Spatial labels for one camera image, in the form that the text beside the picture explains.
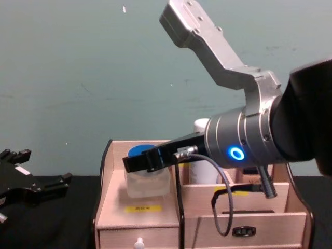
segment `table surface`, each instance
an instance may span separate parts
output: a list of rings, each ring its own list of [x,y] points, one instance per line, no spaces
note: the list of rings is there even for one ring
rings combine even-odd
[[[52,178],[38,177],[41,182]],[[296,176],[294,181],[315,216],[312,248],[332,249],[332,180],[320,176]],[[98,176],[74,176],[63,199],[37,207],[15,204],[1,209],[9,220],[5,226],[0,226],[0,248],[93,248],[91,215],[98,194]]]

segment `wooden organizer box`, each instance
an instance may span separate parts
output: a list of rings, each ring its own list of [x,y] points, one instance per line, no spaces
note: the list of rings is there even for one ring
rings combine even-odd
[[[102,190],[93,223],[97,249],[132,249],[139,237],[143,238],[146,249],[179,248],[174,167],[169,168],[172,183],[170,193],[165,196],[131,199],[126,190],[122,159],[129,149],[136,145],[163,142],[109,142],[102,159]],[[226,237],[222,237],[215,227],[211,198],[216,190],[225,185],[189,185],[188,164],[180,164],[179,169],[185,214],[185,248],[311,248],[313,215],[297,192],[288,164],[269,166],[278,193],[276,198],[268,200],[263,193],[256,192],[233,194],[234,210],[237,212],[232,229],[241,226],[256,228],[254,236],[242,238],[233,236],[232,229]],[[259,176],[243,175],[238,169],[227,169],[226,174],[232,185],[259,181]],[[220,228],[224,231],[228,222],[228,214],[224,212],[229,211],[227,195],[219,196],[216,210]]]

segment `green-gray wall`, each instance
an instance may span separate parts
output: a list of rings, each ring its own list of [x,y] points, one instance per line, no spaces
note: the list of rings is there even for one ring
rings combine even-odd
[[[0,0],[0,149],[35,175],[98,174],[108,139],[173,139],[244,104],[158,18],[166,0]],[[244,63],[291,69],[332,53],[332,1],[201,0]],[[295,175],[318,175],[314,161]]]

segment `white cylinder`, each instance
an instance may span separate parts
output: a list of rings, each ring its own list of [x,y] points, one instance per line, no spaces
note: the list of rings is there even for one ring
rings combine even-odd
[[[204,132],[208,124],[208,118],[197,119],[193,124],[194,132]],[[207,161],[190,163],[190,184],[216,184],[218,171]]]

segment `drawer knob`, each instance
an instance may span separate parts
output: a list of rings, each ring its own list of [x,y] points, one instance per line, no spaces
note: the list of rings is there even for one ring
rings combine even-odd
[[[144,243],[142,238],[138,238],[137,242],[134,244],[134,249],[144,249]]]
[[[236,237],[251,237],[256,234],[255,227],[235,227],[233,228],[233,236]]]

